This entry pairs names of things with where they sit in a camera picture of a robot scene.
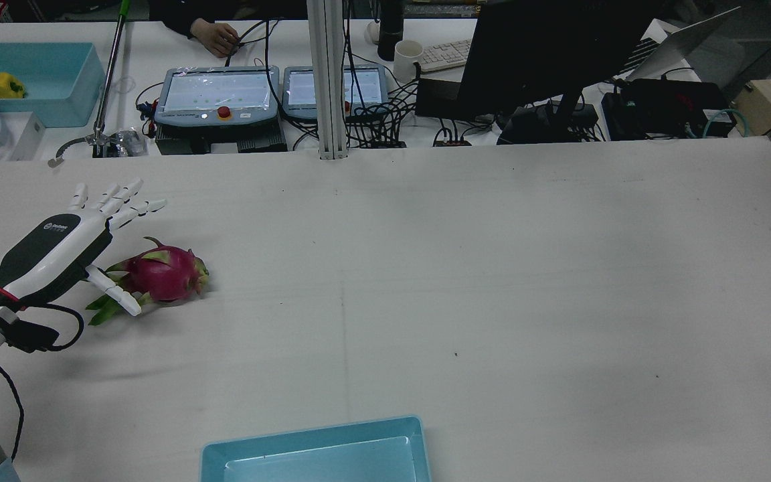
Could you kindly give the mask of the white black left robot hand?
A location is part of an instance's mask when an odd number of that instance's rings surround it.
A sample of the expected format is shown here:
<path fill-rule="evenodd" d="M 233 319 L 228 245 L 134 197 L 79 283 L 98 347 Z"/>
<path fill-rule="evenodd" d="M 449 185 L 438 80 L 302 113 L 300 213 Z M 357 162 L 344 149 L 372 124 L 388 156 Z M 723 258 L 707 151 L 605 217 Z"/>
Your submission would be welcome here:
<path fill-rule="evenodd" d="M 112 233 L 137 216 L 162 210 L 165 199 L 135 202 L 143 181 L 111 184 L 94 204 L 88 187 L 78 183 L 65 212 L 43 220 L 4 257 L 0 266 L 0 301 L 13 308 L 46 304 L 87 280 L 131 315 L 141 313 L 137 300 L 92 263 L 110 244 Z"/>

